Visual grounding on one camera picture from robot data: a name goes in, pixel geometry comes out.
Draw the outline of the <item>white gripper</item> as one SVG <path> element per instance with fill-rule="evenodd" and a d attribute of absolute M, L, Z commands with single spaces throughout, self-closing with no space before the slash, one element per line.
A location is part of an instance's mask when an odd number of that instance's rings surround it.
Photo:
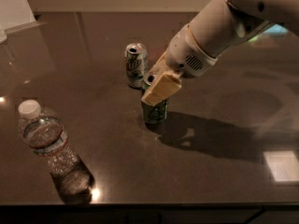
<path fill-rule="evenodd" d="M 185 25 L 171 39 L 166 53 L 163 53 L 148 71 L 147 75 L 152 76 L 153 80 L 141 101 L 155 106 L 181 89 L 180 75 L 167 71 L 168 66 L 187 77 L 200 77 L 212 68 L 217 60 L 199 47 L 189 25 Z"/>

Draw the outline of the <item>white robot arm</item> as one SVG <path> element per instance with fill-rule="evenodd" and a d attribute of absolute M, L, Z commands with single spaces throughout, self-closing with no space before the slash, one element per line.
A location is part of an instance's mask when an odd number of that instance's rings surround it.
<path fill-rule="evenodd" d="M 225 50 L 275 24 L 299 35 L 299 0 L 211 0 L 150 69 L 154 79 L 141 101 L 159 104 L 180 90 L 182 76 L 200 77 Z"/>

